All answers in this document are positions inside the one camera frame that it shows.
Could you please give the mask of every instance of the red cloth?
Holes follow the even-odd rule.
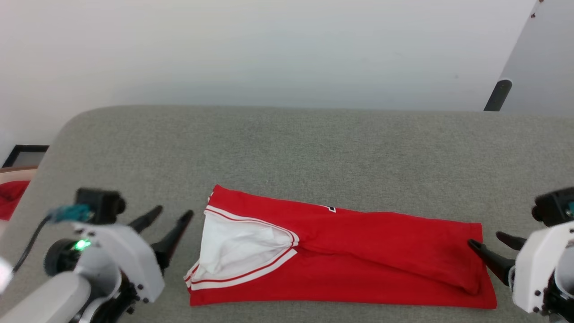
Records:
[[[0,184],[0,220],[10,220],[29,183],[29,180],[18,180]]]
[[[192,306],[307,300],[496,308],[486,266],[467,245],[468,239],[482,242],[479,223],[334,209],[221,186],[210,207],[295,233],[297,253],[235,286],[189,287]],[[194,268],[185,277],[188,286]]]

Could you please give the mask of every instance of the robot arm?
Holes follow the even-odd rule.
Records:
[[[124,209],[118,192],[78,190],[76,204],[52,216],[71,221],[82,239],[62,239],[50,247],[44,267],[53,277],[0,323],[116,322],[123,313],[132,314],[135,303],[155,302],[165,287],[163,272],[193,212],[187,211],[161,241],[149,245],[139,233],[153,223],[162,207],[128,225],[116,224],[117,214]]]
[[[548,228],[528,239],[497,232],[497,238],[514,250],[516,260],[491,252],[475,240],[469,246],[487,267],[509,286],[514,303],[527,313],[559,316],[574,323],[574,188],[536,199],[535,220]]]

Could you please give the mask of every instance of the gray fabric surface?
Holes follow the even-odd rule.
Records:
[[[199,256],[202,211],[216,184],[360,211],[481,222],[489,247],[514,256],[495,232],[527,236],[542,228],[530,216],[533,199],[574,183],[573,148],[573,120],[500,113],[98,109],[69,122],[50,147],[0,253],[15,262],[49,208],[72,202],[80,186],[101,187],[125,196],[124,223],[156,204],[165,206],[164,215],[143,233],[151,242],[185,210],[198,214],[166,271],[158,302],[138,304],[135,315],[125,315],[122,322],[542,321],[515,307],[510,290],[494,279],[496,310],[328,302],[191,308],[183,275]],[[44,252],[71,236],[68,225],[40,234],[2,297],[0,314],[46,281]]]

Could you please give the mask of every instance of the black cable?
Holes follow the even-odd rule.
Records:
[[[36,238],[38,238],[38,234],[40,234],[40,230],[44,227],[44,225],[46,223],[48,223],[48,221],[50,221],[52,219],[52,216],[46,216],[41,222],[40,224],[38,224],[38,227],[36,228],[36,231],[34,231],[34,234],[32,235],[32,238],[30,238],[30,242],[28,242],[28,245],[26,246],[26,249],[24,249],[24,252],[22,253],[22,256],[20,256],[20,259],[18,260],[18,262],[14,265],[14,269],[12,269],[12,274],[15,274],[20,267],[22,266],[22,264],[24,263],[24,260],[26,260],[26,257],[28,257],[28,254],[30,253],[30,250],[32,250],[32,246],[34,246],[34,243],[36,242]]]

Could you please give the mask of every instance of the red basketball shorts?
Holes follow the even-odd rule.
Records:
[[[356,212],[216,186],[191,305],[336,301],[496,308],[486,266],[468,247],[478,223]]]

